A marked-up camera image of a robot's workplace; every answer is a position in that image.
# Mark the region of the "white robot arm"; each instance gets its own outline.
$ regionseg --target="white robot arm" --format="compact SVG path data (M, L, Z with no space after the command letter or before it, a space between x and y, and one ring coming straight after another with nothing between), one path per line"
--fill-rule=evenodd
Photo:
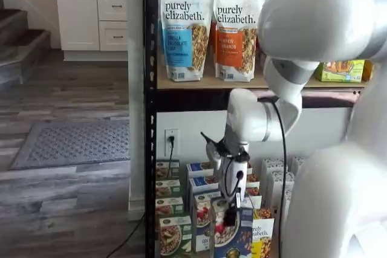
M301 89L319 62L386 63L387 0L267 0L258 33L269 57L265 79L279 97L287 134L301 113ZM286 258L344 258L356 231L387 219L382 198L387 189L387 64L380 69L355 105L346 142L309 157L298 174L284 235ZM206 147L232 207L244 196L249 142L271 140L281 140L273 107L257 102L248 90L233 90L224 138L219 143L207 138Z

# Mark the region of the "wooden floor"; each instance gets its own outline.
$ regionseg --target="wooden floor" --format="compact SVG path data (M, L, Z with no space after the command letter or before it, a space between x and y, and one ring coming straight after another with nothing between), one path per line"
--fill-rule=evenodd
M61 61L0 92L0 257L106 257L128 222L129 161L8 171L34 121L128 118L125 62ZM113 257L143 257L141 226Z

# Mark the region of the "gray rug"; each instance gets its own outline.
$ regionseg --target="gray rug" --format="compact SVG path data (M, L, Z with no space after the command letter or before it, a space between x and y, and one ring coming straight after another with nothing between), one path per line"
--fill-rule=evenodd
M70 166L129 159L129 121L38 122L11 169Z

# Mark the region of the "staircase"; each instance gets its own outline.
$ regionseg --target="staircase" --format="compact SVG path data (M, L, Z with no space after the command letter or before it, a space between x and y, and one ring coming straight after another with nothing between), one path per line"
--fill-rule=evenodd
M23 84L50 49L50 33L28 29L27 12L0 0L0 89Z

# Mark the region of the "purely elizabeth granola bag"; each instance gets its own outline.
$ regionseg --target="purely elizabeth granola bag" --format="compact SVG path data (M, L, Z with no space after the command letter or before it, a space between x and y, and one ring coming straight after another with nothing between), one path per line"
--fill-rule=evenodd
M213 0L161 0L161 24L168 78L203 77Z
M264 0L214 0L215 61L225 81L254 78L258 19Z

